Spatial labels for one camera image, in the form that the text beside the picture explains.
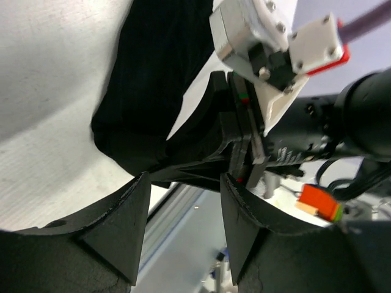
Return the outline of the black underwear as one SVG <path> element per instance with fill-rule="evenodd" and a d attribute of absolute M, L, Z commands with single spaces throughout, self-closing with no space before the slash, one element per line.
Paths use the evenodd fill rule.
<path fill-rule="evenodd" d="M 129 174 L 165 157 L 187 89 L 213 52 L 212 1 L 134 1 L 91 128 L 97 148 Z"/>

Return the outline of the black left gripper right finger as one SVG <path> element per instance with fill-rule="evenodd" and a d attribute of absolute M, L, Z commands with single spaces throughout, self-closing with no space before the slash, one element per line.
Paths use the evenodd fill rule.
<path fill-rule="evenodd" d="M 390 223 L 320 227 L 221 175 L 232 281 L 240 292 L 389 292 Z"/>

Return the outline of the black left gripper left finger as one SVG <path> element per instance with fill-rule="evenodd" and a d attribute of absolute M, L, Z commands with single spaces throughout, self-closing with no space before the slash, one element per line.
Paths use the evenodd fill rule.
<path fill-rule="evenodd" d="M 129 292 L 151 195 L 148 173 L 43 228 L 1 232 L 2 292 Z"/>

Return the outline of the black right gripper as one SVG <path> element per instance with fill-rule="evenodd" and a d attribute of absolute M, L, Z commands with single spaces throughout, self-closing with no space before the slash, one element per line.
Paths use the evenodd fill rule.
<path fill-rule="evenodd" d="M 263 177 L 266 157 L 255 121 L 250 84 L 238 74 L 214 71 L 195 111 L 167 141 L 166 157 L 150 170 L 152 182 L 177 182 L 219 191 L 231 174 L 248 189 Z"/>

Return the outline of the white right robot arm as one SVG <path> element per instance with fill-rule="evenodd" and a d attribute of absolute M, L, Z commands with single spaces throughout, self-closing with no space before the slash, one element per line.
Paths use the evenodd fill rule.
<path fill-rule="evenodd" d="M 301 165 L 361 156 L 360 172 L 327 190 L 340 201 L 356 198 L 390 177 L 390 71 L 372 73 L 341 93 L 296 99 L 267 131 L 255 87 L 236 73 L 211 73 L 189 120 L 166 143 L 150 169 L 154 182 L 176 181 L 219 190 L 231 174 L 248 189 L 268 173 L 302 177 Z"/>

